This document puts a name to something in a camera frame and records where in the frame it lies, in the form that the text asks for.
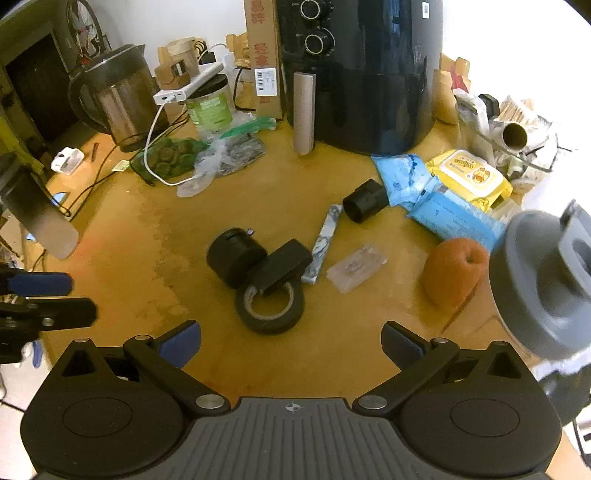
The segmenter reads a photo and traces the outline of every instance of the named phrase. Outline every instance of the electric kettle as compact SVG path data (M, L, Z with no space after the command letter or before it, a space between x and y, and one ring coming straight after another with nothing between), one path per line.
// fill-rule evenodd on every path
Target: electric kettle
M100 121L84 109L80 90L86 85L99 107ZM71 79L68 98L72 110L91 128L109 134L121 151L142 148L148 130L158 111L152 96L158 92L156 82L144 59L144 46L124 45L93 59ZM168 126L164 115L155 133Z

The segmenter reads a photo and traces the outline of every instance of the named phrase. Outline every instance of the screw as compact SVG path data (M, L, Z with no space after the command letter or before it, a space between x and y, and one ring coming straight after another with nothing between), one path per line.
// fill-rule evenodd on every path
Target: screw
M195 400L196 406L206 410L215 410L217 408L221 408L224 406L224 403L226 403L226 401L223 397L213 393L201 395L197 398L197 400Z
M367 410L380 410L388 405L386 399L379 395L364 395L358 400L358 403Z

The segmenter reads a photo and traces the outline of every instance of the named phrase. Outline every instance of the blue handle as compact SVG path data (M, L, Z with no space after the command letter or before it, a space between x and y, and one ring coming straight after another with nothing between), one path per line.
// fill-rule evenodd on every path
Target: blue handle
M8 279L8 290L20 297L64 297L72 292L67 273L19 272Z

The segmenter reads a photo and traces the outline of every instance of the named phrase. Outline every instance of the white label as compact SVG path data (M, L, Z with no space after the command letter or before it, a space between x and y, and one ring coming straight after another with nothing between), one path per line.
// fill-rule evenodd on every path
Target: white label
M125 171L129 167L129 160L120 160L111 171Z
M259 97L277 96L277 70L255 69L256 95Z

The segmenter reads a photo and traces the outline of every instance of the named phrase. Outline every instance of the wet wipes package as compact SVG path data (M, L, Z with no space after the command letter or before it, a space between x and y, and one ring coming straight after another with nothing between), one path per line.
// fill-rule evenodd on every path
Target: wet wipes package
M472 238L492 251L506 225L468 203L445 185L432 183L407 215L442 240Z
M373 156L372 160L388 192L388 201L392 207L405 202L415 203L432 178L421 158L414 154Z

